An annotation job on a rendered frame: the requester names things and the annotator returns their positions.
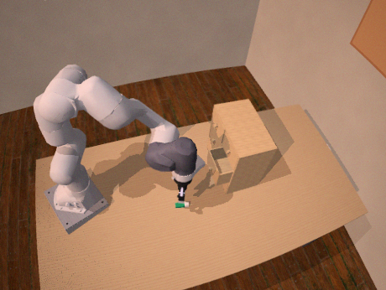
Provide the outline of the small wooden chest of drawers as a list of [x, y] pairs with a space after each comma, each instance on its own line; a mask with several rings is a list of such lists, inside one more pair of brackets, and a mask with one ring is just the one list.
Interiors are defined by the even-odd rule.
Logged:
[[238, 155], [225, 193], [258, 185], [277, 150], [268, 130], [249, 99], [214, 107]]

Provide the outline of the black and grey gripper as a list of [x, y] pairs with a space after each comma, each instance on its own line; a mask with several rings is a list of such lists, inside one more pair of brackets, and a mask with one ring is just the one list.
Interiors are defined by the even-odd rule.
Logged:
[[[192, 180], [188, 181], [186, 183], [178, 182], [175, 179], [174, 179], [174, 181], [178, 184], [178, 190], [179, 190], [179, 194], [178, 194], [179, 195], [179, 202], [178, 203], [184, 204], [185, 203], [185, 191], [187, 190], [187, 186], [186, 185], [190, 184]], [[177, 198], [178, 198], [178, 195], [177, 195]]]

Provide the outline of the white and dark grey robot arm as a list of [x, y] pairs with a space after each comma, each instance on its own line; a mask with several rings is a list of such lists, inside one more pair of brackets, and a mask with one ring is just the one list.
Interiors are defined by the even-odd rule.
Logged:
[[86, 135], [70, 123], [78, 110], [86, 111], [112, 130], [121, 129], [138, 117], [151, 130], [146, 162], [160, 172], [172, 171], [172, 179], [190, 181], [206, 165], [197, 155], [195, 143], [188, 137], [179, 137], [174, 124], [141, 101], [120, 94], [101, 77], [87, 79], [80, 66], [67, 65], [34, 101], [39, 129], [45, 141], [57, 147], [50, 165], [51, 179], [60, 184], [54, 196], [56, 210], [85, 214], [97, 201], [97, 192], [91, 188], [86, 168], [81, 164]]

